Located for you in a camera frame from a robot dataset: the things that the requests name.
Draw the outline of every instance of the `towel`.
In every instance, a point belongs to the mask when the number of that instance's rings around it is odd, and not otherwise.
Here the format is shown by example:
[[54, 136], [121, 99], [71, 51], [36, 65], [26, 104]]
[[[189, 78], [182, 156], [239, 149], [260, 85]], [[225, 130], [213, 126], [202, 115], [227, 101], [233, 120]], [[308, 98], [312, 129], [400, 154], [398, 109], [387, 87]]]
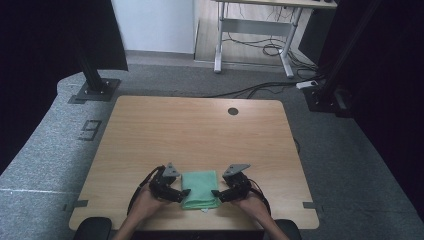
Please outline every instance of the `towel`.
[[215, 171], [187, 172], [182, 174], [181, 189], [191, 189], [183, 200], [183, 209], [217, 208], [221, 201], [211, 190], [218, 190], [218, 180]]

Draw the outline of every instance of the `white desk frame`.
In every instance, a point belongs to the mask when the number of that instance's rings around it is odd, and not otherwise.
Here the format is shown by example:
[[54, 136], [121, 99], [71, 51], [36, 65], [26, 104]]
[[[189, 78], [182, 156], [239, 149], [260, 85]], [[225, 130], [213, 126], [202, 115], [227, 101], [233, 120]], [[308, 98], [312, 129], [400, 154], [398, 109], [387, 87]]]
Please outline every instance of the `white desk frame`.
[[[316, 7], [316, 8], [336, 8], [336, 4], [325, 3], [324, 1], [316, 2], [317, 5], [313, 5], [309, 0], [298, 1], [296, 4], [293, 2], [296, 1], [231, 1], [231, 0], [216, 0], [219, 4], [219, 23], [218, 23], [218, 44], [215, 49], [215, 66], [214, 72], [221, 73], [221, 63], [222, 63], [222, 33], [223, 32], [232, 32], [232, 33], [244, 33], [244, 34], [257, 34], [257, 35], [272, 35], [272, 36], [285, 36], [286, 44], [284, 45], [283, 50], [280, 50], [280, 58], [283, 63], [286, 75], [288, 78], [293, 78], [294, 74], [290, 66], [290, 61], [287, 57], [287, 54], [290, 49], [290, 45], [293, 41], [294, 34], [296, 32], [300, 15], [304, 7]], [[266, 21], [252, 21], [252, 20], [242, 20], [242, 19], [231, 19], [225, 18], [225, 4], [229, 3], [246, 3], [246, 4], [258, 4], [258, 5], [274, 5], [274, 6], [292, 6], [295, 7], [294, 16], [290, 23], [280, 23], [280, 22], [266, 22]]]

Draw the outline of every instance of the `white wall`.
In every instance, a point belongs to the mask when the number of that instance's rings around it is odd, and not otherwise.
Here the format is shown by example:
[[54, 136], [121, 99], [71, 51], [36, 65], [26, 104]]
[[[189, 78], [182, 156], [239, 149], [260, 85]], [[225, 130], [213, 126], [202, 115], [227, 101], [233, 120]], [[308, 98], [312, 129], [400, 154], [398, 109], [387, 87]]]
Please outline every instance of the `white wall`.
[[112, 0], [125, 50], [194, 53], [194, 1]]

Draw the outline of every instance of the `desk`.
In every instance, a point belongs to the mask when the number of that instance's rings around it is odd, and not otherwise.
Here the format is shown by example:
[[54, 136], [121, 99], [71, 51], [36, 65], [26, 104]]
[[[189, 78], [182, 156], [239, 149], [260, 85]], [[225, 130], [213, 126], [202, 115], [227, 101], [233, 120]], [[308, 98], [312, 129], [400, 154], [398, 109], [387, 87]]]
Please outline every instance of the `desk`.
[[[326, 3], [324, 0], [313, 1], [313, 0], [215, 0], [219, 5], [219, 16], [218, 16], [218, 44], [215, 49], [215, 73], [221, 72], [222, 62], [222, 33], [233, 32], [233, 33], [246, 33], [246, 34], [258, 34], [258, 35], [272, 35], [272, 36], [284, 36], [286, 37], [286, 44], [284, 48], [280, 50], [280, 58], [286, 71], [288, 78], [293, 78], [294, 74], [290, 66], [287, 54], [290, 49], [290, 45], [293, 41], [294, 34], [299, 22], [300, 15], [303, 8], [321, 8], [321, 9], [334, 9], [337, 4], [334, 0], [331, 3]], [[272, 5], [272, 6], [287, 6], [294, 7], [294, 15], [291, 23], [280, 23], [280, 22], [265, 22], [265, 21], [252, 21], [243, 19], [230, 19], [224, 16], [225, 4], [230, 3], [242, 3], [242, 4], [256, 4], [256, 5]]]
[[[236, 108], [237, 115], [230, 115]], [[138, 184], [158, 165], [172, 162], [180, 172], [216, 170], [220, 191], [230, 164], [249, 163], [243, 172], [268, 198], [274, 219], [291, 219], [301, 229], [319, 225], [289, 124], [279, 101], [122, 96], [118, 99], [93, 160], [71, 229], [103, 216], [118, 229]], [[180, 189], [180, 178], [172, 184]], [[252, 230], [238, 208], [224, 203], [207, 213], [165, 206], [144, 230]]]

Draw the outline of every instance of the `black cable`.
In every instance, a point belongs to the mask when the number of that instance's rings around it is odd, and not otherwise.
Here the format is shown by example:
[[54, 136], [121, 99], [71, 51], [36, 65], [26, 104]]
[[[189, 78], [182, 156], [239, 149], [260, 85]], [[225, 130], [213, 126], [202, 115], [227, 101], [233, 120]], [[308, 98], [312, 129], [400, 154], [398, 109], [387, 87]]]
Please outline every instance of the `black cable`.
[[262, 202], [265, 204], [266, 209], [268, 210], [269, 215], [271, 215], [271, 206], [269, 205], [268, 199], [266, 199], [264, 193], [262, 192], [262, 189], [259, 187], [259, 184], [257, 184], [252, 179], [248, 179], [248, 180], [253, 182], [256, 185], [256, 187], [259, 189], [259, 190], [256, 190], [253, 187], [251, 187], [250, 191], [255, 193], [258, 197], [261, 198]]
[[280, 21], [280, 17], [281, 17], [281, 12], [282, 11], [283, 11], [283, 7], [280, 7], [280, 13], [278, 14], [278, 18], [275, 19], [276, 22]]
[[[278, 15], [278, 18], [277, 18], [277, 20], [276, 20], [276, 22], [278, 22], [279, 20], [280, 20], [280, 17], [281, 17], [281, 10], [283, 9], [283, 7], [280, 7], [280, 14]], [[290, 16], [290, 21], [291, 21], [291, 19], [292, 19], [292, 17], [293, 17], [293, 13], [294, 13], [294, 8], [292, 8], [293, 10], [292, 10], [292, 12], [291, 13], [289, 13], [289, 14], [287, 14], [286, 16], [283, 16], [283, 18], [284, 19], [287, 19], [289, 16]]]
[[268, 21], [269, 17], [275, 12], [275, 6], [272, 6], [272, 12], [268, 15], [268, 17], [265, 19], [265, 21]]
[[[243, 43], [262, 43], [262, 42], [266, 42], [266, 41], [270, 40], [269, 38], [267, 38], [267, 39], [264, 39], [264, 40], [258, 40], [258, 41], [252, 41], [252, 42], [245, 42], [245, 41], [242, 42], [242, 41], [239, 41], [237, 39], [232, 38], [229, 32], [227, 32], [227, 34], [228, 34], [229, 39], [223, 39], [222, 41], [233, 41], [233, 42], [236, 42], [236, 43], [243, 44]], [[280, 40], [280, 39], [277, 39], [277, 38], [272, 38], [271, 40], [285, 43], [283, 40]]]
[[304, 68], [308, 68], [311, 69], [312, 71], [317, 71], [318, 67], [315, 64], [308, 64], [305, 62], [300, 61], [295, 53], [293, 53], [292, 51], [289, 51], [287, 53], [287, 55], [289, 56], [290, 60], [292, 61], [293, 65], [297, 66], [297, 67], [304, 67]]
[[293, 16], [294, 16], [294, 8], [293, 8], [293, 10], [292, 10], [292, 14], [291, 14], [291, 16], [290, 16], [290, 22], [291, 22], [291, 20], [293, 20]]
[[144, 185], [146, 185], [149, 182], [150, 178], [152, 178], [153, 173], [157, 172], [161, 168], [164, 168], [164, 166], [159, 166], [159, 167], [155, 168], [151, 173], [149, 173], [149, 175], [147, 175], [147, 177], [140, 183], [140, 185], [138, 185], [133, 196], [131, 197], [130, 204], [128, 205], [127, 215], [130, 213], [132, 205], [134, 204], [135, 199], [137, 199], [138, 194], [140, 193], [141, 189], [144, 187]]
[[293, 138], [293, 140], [294, 140], [294, 143], [296, 144], [297, 153], [299, 154], [300, 153], [300, 144], [299, 144], [299, 142], [297, 141], [296, 138]]
[[233, 96], [233, 99], [236, 99], [236, 98], [240, 97], [241, 95], [245, 94], [246, 92], [247, 92], [247, 91], [242, 92], [242, 93], [239, 93], [239, 94], [237, 94], [237, 95]]
[[268, 82], [268, 83], [262, 83], [262, 84], [258, 84], [252, 87], [248, 87], [239, 91], [234, 91], [234, 92], [229, 92], [229, 93], [223, 93], [223, 94], [218, 94], [218, 95], [211, 95], [211, 96], [205, 96], [204, 98], [216, 98], [216, 97], [224, 97], [224, 96], [228, 96], [228, 95], [233, 95], [233, 94], [237, 94], [237, 93], [243, 93], [249, 90], [254, 90], [256, 88], [264, 88], [264, 87], [273, 87], [273, 86], [294, 86], [299, 82]]
[[259, 90], [260, 88], [255, 88], [253, 89], [249, 95], [247, 95], [247, 99], [251, 99], [253, 97], [253, 95], [255, 95], [255, 93]]
[[[280, 49], [283, 49], [283, 46], [273, 43], [272, 41], [274, 39], [267, 39], [267, 40], [269, 40], [271, 43], [266, 44], [265, 46], [262, 47], [262, 53], [267, 55], [267, 56], [271, 56], [271, 57], [279, 56], [280, 55]], [[267, 52], [266, 49], [275, 49], [277, 52], [276, 53], [269, 53], [269, 52]]]
[[240, 11], [240, 15], [243, 17], [243, 19], [245, 19], [243, 13], [241, 12], [241, 4], [240, 3], [239, 3], [239, 11]]
[[[273, 92], [273, 91], [271, 91], [270, 89], [267, 89], [267, 88], [260, 88], [260, 89], [258, 89], [258, 91], [268, 91], [268, 92], [271, 92], [272, 94], [279, 94], [279, 93], [283, 93], [284, 86], [283, 86], [283, 89], [281, 91], [279, 91], [279, 92]], [[245, 92], [242, 92], [240, 94], [237, 94], [233, 98], [235, 99], [235, 98], [237, 98], [237, 97], [239, 97], [239, 96], [241, 96], [243, 94], [245, 94]]]

